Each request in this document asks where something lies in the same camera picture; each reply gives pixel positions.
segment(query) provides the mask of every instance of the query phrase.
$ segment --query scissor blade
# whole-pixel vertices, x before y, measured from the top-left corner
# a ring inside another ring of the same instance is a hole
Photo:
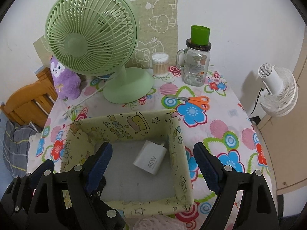
[[[183,100],[183,101],[188,101],[189,98],[187,97],[178,97],[176,95],[166,95],[167,98],[173,98],[173,99],[178,99],[178,100]]]

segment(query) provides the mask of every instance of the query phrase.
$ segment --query black jar lid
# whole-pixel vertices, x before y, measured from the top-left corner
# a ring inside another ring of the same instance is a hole
[[[211,43],[209,42],[208,45],[197,45],[191,42],[191,38],[187,39],[187,47],[199,50],[199,51],[209,51],[211,49]]]

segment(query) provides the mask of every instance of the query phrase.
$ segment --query green plastic cup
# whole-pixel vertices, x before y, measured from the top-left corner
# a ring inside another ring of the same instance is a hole
[[[206,46],[209,43],[210,28],[192,25],[191,42],[196,45]]]

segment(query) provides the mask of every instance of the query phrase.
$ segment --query glass mason jar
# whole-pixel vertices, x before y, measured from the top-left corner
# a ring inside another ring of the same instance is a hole
[[[187,48],[177,52],[176,66],[183,71],[182,80],[184,83],[193,86],[202,86],[208,72],[210,62],[211,43],[208,45],[196,45],[191,43],[191,39],[187,39]],[[185,55],[183,66],[179,65],[179,56]]]

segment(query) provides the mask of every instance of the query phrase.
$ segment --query purple stuffed alpaca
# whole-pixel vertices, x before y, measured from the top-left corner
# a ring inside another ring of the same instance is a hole
[[[50,60],[54,87],[60,99],[76,99],[80,95],[80,77],[64,67],[54,56]]]

